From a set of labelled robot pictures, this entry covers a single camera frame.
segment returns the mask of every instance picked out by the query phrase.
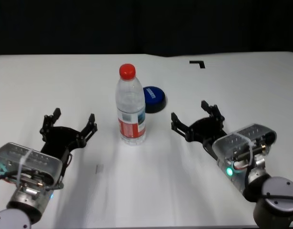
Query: bottle label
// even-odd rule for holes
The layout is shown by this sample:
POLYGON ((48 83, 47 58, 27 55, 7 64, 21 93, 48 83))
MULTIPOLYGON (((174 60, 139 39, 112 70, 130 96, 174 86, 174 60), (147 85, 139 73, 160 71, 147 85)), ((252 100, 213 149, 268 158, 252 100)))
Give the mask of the bottle label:
POLYGON ((143 108, 137 113, 126 113, 118 109, 120 132, 128 138, 137 138, 146 130, 146 110, 143 108))

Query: blue lid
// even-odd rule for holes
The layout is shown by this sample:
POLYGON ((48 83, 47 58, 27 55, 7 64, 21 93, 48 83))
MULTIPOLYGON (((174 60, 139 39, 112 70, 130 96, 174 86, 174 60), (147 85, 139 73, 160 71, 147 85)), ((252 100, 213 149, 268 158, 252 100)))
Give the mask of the blue lid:
POLYGON ((161 111, 166 106, 166 95, 158 87, 148 86, 144 87, 146 100, 146 113, 156 113, 161 111))

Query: black background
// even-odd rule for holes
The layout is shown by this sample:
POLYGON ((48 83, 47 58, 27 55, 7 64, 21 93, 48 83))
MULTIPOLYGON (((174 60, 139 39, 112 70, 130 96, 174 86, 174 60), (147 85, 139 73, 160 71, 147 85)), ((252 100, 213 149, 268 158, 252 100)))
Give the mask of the black background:
POLYGON ((0 54, 292 51, 293 0, 0 0, 0 54))

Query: table surface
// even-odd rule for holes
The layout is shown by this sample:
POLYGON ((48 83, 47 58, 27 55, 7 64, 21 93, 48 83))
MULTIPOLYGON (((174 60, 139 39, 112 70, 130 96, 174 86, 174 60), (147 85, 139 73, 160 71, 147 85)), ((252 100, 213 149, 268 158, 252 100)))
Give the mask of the table surface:
MULTIPOLYGON (((255 204, 200 143, 171 130, 171 112, 187 125, 206 117, 201 100, 218 105, 226 132, 251 123, 275 130, 267 171, 293 180, 293 53, 0 56, 0 146, 40 150, 43 115, 56 107, 62 111, 56 125, 81 130, 90 113, 98 124, 87 147, 74 152, 64 189, 54 192, 33 228, 255 225, 255 204), (140 146, 127 146, 119 136, 115 86, 127 62, 143 86, 162 88, 168 99, 163 111, 146 115, 140 146)), ((14 190, 0 182, 0 210, 14 190)))

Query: water bottle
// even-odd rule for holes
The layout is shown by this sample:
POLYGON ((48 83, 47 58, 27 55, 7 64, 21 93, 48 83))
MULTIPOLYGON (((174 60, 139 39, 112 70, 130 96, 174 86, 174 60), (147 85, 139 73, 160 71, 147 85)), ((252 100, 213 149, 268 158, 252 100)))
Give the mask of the water bottle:
POLYGON ((115 99, 121 138, 127 144, 135 146, 142 143, 146 137, 145 95, 132 64, 123 64, 119 73, 115 99))

